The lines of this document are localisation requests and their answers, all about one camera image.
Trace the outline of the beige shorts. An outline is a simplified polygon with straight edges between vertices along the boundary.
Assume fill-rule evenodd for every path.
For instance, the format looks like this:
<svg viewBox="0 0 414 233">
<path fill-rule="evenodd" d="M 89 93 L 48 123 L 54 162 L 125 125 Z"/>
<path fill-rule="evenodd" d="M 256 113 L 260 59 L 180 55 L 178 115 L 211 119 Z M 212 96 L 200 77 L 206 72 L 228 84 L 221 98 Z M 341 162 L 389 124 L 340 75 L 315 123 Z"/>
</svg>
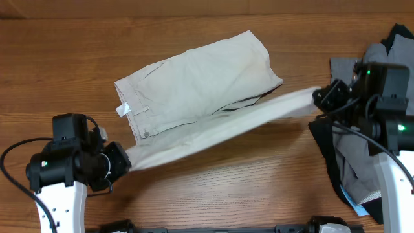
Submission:
<svg viewBox="0 0 414 233">
<path fill-rule="evenodd" d="M 115 82 L 136 144 L 133 171 L 173 162 L 279 118 L 315 111 L 313 87 L 263 101 L 283 84 L 251 31 L 158 61 Z"/>
</svg>

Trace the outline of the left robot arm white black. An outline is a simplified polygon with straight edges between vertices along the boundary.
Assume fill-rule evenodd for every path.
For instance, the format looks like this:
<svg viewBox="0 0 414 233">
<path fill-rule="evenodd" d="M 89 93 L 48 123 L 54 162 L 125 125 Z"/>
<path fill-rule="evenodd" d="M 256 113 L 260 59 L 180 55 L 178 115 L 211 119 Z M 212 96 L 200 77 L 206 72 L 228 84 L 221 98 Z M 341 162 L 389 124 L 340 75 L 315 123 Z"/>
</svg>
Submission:
<svg viewBox="0 0 414 233">
<path fill-rule="evenodd" d="M 53 138 L 32 156 L 26 168 L 42 232 L 85 232 L 85 202 L 110 194 L 131 168 L 127 153 L 108 142 L 104 128 L 88 128 L 93 119 L 76 113 L 54 116 Z"/>
</svg>

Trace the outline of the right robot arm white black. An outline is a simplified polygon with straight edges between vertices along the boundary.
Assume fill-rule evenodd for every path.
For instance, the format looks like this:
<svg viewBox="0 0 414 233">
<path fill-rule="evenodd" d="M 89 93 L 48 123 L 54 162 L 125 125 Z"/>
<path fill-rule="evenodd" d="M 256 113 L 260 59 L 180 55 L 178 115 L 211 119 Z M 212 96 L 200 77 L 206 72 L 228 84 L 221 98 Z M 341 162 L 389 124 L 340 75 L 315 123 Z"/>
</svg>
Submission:
<svg viewBox="0 0 414 233">
<path fill-rule="evenodd" d="M 380 183 L 385 232 L 413 229 L 413 117 L 407 115 L 409 69 L 356 63 L 350 84 L 336 79 L 313 92 L 321 118 L 369 144 Z"/>
</svg>

